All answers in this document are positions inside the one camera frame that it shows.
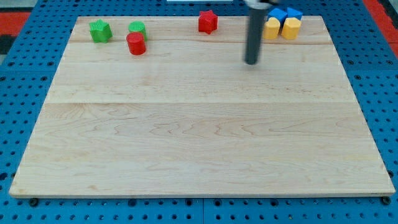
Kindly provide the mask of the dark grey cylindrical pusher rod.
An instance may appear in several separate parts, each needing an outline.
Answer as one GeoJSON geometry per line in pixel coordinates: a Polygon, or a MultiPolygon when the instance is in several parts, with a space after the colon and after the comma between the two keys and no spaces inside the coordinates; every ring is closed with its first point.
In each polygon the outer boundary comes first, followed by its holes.
{"type": "Polygon", "coordinates": [[[262,32],[267,9],[249,9],[246,32],[244,61],[248,65],[257,64],[262,43],[262,32]]]}

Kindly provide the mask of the silver rod mount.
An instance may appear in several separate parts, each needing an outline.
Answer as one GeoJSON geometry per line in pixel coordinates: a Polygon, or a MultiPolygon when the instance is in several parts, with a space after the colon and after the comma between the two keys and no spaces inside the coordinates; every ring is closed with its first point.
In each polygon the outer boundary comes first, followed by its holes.
{"type": "Polygon", "coordinates": [[[251,9],[269,9],[279,4],[279,0],[244,0],[244,2],[251,9]]]}

